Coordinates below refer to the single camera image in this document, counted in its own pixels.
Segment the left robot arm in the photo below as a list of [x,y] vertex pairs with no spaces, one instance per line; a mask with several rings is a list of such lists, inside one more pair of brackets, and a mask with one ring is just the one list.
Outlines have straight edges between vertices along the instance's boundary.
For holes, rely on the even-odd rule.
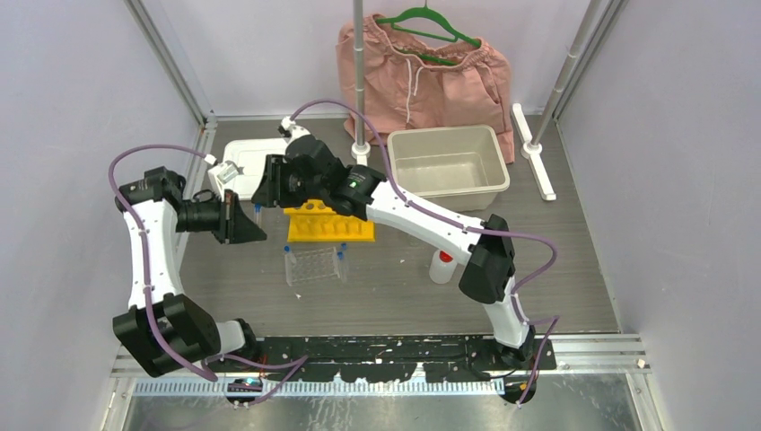
[[118,210],[130,237],[133,284],[127,311],[113,318],[121,345],[152,377],[226,355],[241,371],[260,362],[262,348],[243,319],[218,322],[185,293],[174,237],[210,233],[221,244],[263,242],[267,234],[231,190],[204,201],[185,199],[186,179],[165,167],[119,187]]

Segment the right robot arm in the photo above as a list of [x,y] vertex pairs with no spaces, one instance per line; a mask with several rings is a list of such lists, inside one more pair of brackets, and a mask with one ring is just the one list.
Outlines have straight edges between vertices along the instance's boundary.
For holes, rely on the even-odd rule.
[[341,216],[385,225],[443,251],[463,272],[459,290],[481,303],[492,324],[501,362],[537,367],[547,343],[520,305],[515,232],[498,215],[461,215],[402,189],[391,177],[364,165],[345,165],[313,135],[294,137],[283,154],[264,157],[252,200],[263,207],[299,207],[322,201]]

